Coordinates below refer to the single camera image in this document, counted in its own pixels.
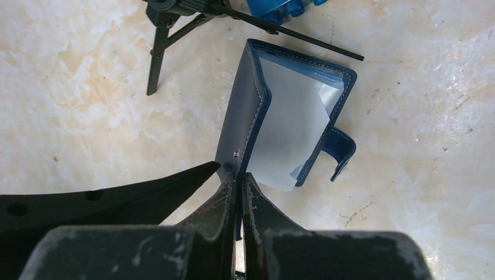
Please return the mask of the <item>dark blue card holder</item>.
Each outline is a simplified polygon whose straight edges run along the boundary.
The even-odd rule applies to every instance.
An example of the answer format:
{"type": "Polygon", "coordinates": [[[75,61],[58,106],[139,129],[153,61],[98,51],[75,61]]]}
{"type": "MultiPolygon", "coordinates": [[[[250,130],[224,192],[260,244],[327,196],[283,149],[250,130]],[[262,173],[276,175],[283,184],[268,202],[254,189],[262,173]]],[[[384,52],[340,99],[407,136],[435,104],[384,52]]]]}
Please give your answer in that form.
{"type": "Polygon", "coordinates": [[[250,173],[291,191],[325,152],[337,162],[336,178],[356,150],[335,126],[356,80],[350,68],[248,39],[218,142],[218,176],[250,173]]]}

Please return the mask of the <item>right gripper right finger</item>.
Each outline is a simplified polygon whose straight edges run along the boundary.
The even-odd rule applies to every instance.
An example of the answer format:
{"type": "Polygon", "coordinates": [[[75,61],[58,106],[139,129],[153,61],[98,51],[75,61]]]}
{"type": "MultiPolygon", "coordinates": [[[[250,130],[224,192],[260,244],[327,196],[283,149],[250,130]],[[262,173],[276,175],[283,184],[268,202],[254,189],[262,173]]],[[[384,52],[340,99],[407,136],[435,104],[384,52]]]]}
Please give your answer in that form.
{"type": "Polygon", "coordinates": [[[246,173],[242,183],[246,279],[278,278],[280,266],[273,253],[273,237],[305,229],[277,208],[261,191],[254,175],[246,173]]]}

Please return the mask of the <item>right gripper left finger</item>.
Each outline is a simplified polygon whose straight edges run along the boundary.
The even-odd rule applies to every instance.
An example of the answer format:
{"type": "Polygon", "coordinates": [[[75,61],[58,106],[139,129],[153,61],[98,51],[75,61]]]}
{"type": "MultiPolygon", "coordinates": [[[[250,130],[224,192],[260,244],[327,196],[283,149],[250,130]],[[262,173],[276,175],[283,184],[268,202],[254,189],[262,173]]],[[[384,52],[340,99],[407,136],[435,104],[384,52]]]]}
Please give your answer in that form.
{"type": "Polygon", "coordinates": [[[186,279],[235,278],[235,173],[228,173],[217,192],[178,225],[193,229],[186,279]]]}

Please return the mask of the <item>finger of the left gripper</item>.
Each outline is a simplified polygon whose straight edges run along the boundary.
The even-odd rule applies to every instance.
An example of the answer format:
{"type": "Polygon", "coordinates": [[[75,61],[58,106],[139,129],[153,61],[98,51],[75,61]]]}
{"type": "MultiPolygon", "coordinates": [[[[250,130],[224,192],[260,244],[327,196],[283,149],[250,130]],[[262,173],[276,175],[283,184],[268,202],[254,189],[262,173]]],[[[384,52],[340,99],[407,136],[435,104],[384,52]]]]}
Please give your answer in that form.
{"type": "Polygon", "coordinates": [[[157,225],[219,167],[212,161],[168,177],[93,191],[2,195],[1,231],[59,225],[157,225]]]}

